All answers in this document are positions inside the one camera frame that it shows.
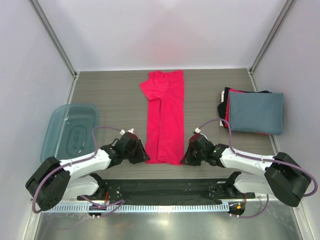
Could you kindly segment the pink t shirt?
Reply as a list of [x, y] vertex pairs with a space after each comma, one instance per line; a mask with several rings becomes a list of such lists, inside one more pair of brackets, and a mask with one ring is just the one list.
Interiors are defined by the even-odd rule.
[[185, 152], [184, 72], [153, 71], [139, 87], [148, 101], [147, 163], [180, 165]]

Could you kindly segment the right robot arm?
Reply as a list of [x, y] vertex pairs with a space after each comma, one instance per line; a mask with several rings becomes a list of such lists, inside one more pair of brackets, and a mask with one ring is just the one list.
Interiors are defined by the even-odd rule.
[[196, 133], [189, 139], [183, 165], [199, 166], [206, 162], [214, 167], [235, 169], [225, 182], [231, 198], [240, 194], [257, 193], [276, 197], [283, 204], [297, 207], [311, 184], [311, 176], [288, 154], [258, 155], [239, 151], [226, 144], [214, 145]]

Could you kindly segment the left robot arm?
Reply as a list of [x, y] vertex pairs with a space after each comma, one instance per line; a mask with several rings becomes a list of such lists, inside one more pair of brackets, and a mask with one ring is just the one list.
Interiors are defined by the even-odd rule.
[[48, 211], [62, 200], [77, 197], [102, 199], [107, 184], [96, 172], [120, 165], [124, 160], [131, 164], [150, 160], [142, 141], [130, 131], [84, 156], [62, 160], [54, 156], [47, 158], [25, 184], [32, 196], [32, 211], [36, 214]]

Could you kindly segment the folded black t shirt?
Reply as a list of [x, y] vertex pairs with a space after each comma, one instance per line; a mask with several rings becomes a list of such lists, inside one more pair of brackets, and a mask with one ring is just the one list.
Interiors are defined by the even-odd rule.
[[236, 93], [245, 93], [244, 91], [236, 90], [236, 89], [229, 88], [229, 87], [225, 87], [224, 88], [224, 101], [217, 106], [218, 116], [221, 119], [225, 119], [226, 115], [228, 115], [228, 111], [229, 111], [229, 107], [228, 107], [229, 90], [231, 90], [232, 92], [236, 92]]

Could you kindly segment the folded white t shirt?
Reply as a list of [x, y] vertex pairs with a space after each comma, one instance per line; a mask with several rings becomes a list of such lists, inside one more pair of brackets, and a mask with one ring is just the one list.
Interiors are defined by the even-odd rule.
[[[223, 91], [221, 92], [221, 94], [220, 94], [220, 102], [221, 102], [221, 103], [224, 102], [224, 93], [225, 93], [225, 91], [223, 90]], [[219, 126], [220, 126], [220, 127], [224, 127], [224, 123], [223, 123], [221, 120], [219, 121]]]

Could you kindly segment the clear blue plastic bin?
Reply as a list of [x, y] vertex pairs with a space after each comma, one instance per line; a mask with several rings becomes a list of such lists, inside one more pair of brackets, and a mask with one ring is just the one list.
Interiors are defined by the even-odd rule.
[[66, 160], [92, 153], [95, 145], [92, 130], [99, 124], [99, 111], [88, 103], [58, 107], [51, 115], [40, 161], [49, 157]]

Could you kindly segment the folded grey-blue t shirt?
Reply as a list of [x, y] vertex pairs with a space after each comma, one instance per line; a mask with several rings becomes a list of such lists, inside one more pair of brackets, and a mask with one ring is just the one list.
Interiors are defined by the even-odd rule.
[[283, 93], [229, 93], [230, 129], [234, 132], [281, 135], [283, 133]]

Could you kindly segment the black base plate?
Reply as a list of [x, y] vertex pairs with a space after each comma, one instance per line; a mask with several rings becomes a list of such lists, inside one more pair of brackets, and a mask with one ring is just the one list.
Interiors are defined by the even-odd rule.
[[106, 179], [107, 188], [102, 195], [87, 198], [110, 203], [124, 200], [125, 205], [135, 206], [198, 206], [256, 197], [253, 192], [227, 192], [226, 181], [226, 178]]

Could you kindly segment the right aluminium frame post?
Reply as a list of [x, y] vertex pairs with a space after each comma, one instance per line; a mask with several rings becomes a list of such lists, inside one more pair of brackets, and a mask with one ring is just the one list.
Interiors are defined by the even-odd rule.
[[284, 5], [282, 6], [279, 14], [277, 15], [275, 22], [273, 23], [266, 39], [264, 40], [256, 58], [254, 59], [251, 67], [248, 69], [248, 73], [250, 75], [253, 75], [255, 70], [257, 69], [259, 63], [261, 62], [262, 58], [264, 57], [267, 49], [269, 48], [269, 46], [271, 45], [272, 41], [274, 40], [274, 38], [276, 37], [276, 34], [278, 33], [278, 31], [280, 30], [282, 24], [285, 22], [285, 19], [287, 18], [287, 16], [289, 15], [292, 7], [294, 6], [294, 4], [296, 3], [296, 0], [286, 0], [284, 2]]

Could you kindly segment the aluminium frame post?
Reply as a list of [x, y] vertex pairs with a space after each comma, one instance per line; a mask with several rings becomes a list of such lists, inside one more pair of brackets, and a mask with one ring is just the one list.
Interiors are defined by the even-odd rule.
[[284, 5], [282, 6], [279, 14], [277, 15], [275, 22], [273, 23], [266, 39], [264, 40], [256, 58], [254, 59], [251, 67], [248, 69], [248, 73], [250, 75], [253, 75], [255, 70], [257, 69], [259, 63], [261, 62], [262, 58], [264, 57], [267, 49], [269, 48], [269, 46], [271, 45], [272, 41], [274, 40], [274, 38], [276, 37], [276, 34], [278, 33], [278, 31], [280, 30], [282, 24], [285, 22], [285, 19], [287, 18], [287, 16], [289, 15], [292, 7], [294, 6], [294, 4], [296, 3], [296, 0], [286, 0], [284, 2]]
[[60, 57], [62, 58], [64, 64], [68, 68], [71, 75], [75, 78], [77, 76], [77, 71], [74, 69], [70, 59], [68, 58], [62, 44], [60, 43], [53, 27], [51, 26], [44, 10], [42, 9], [38, 0], [29, 0], [32, 8], [34, 9], [37, 17], [39, 18], [41, 24], [43, 25], [45, 31], [47, 32], [49, 38], [51, 39], [54, 47], [56, 48], [57, 52], [59, 53]]

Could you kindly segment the left aluminium frame post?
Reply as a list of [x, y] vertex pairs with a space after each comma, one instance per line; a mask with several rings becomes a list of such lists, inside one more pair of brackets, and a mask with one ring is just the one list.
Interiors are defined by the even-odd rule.
[[68, 58], [62, 44], [60, 43], [53, 27], [51, 26], [44, 10], [42, 9], [38, 0], [29, 0], [32, 8], [34, 9], [37, 17], [39, 18], [41, 24], [43, 25], [45, 31], [47, 32], [49, 38], [51, 39], [54, 47], [56, 48], [57, 52], [59, 53], [60, 57], [62, 58], [64, 64], [68, 68], [71, 75], [75, 78], [77, 76], [77, 71], [74, 69], [70, 59]]

